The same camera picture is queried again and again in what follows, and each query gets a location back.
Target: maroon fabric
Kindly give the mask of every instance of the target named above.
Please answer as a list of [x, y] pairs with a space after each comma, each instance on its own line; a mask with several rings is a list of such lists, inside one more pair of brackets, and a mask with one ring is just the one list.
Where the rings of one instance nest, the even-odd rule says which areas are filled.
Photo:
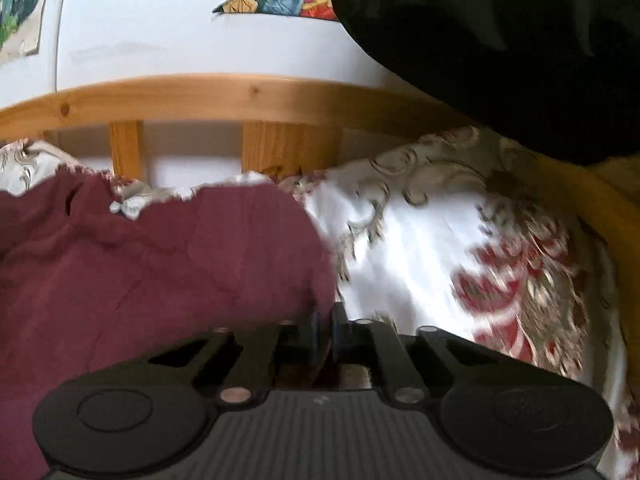
[[69, 378], [216, 325], [290, 319], [334, 296], [330, 255], [275, 186], [211, 187], [189, 202], [109, 213], [101, 176], [60, 171], [0, 192], [0, 479], [46, 471], [31, 433]]

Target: maroon blanket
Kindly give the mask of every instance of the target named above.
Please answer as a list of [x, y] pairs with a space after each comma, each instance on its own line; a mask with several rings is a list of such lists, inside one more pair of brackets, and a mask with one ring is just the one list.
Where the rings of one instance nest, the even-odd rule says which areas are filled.
[[69, 378], [215, 325], [290, 319], [334, 296], [330, 255], [275, 186], [211, 187], [109, 213], [108, 181], [60, 171], [0, 192], [0, 479], [46, 470], [31, 434]]

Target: black object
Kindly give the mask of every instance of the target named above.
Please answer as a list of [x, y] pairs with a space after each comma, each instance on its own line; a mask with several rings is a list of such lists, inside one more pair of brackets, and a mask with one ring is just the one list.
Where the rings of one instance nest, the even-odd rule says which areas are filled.
[[351, 37], [431, 96], [579, 164], [640, 150], [640, 0], [332, 0]]
[[[62, 384], [33, 431], [49, 480], [599, 479], [612, 417], [590, 388], [433, 327], [317, 316], [217, 330]], [[370, 370], [371, 390], [276, 390], [284, 363]]]

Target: round black disc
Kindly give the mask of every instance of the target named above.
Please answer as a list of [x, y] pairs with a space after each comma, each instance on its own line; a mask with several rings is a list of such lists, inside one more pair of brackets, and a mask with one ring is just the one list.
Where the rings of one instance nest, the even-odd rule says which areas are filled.
[[204, 429], [206, 407], [179, 385], [63, 385], [33, 415], [49, 463], [88, 474], [146, 473], [180, 453]]
[[514, 374], [508, 368], [487, 367], [443, 398], [444, 431], [464, 453], [526, 476], [560, 474], [599, 456], [613, 420], [596, 392], [560, 378], [536, 385], [522, 368]]

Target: ribbed gray surface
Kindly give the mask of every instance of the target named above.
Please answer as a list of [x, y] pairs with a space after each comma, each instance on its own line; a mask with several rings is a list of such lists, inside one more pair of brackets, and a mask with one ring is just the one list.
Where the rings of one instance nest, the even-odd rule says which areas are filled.
[[[222, 415], [196, 452], [145, 480], [508, 480], [441, 443], [427, 416], [375, 392], [272, 392]], [[596, 480], [595, 472], [562, 480]], [[72, 480], [56, 473], [49, 480]]]

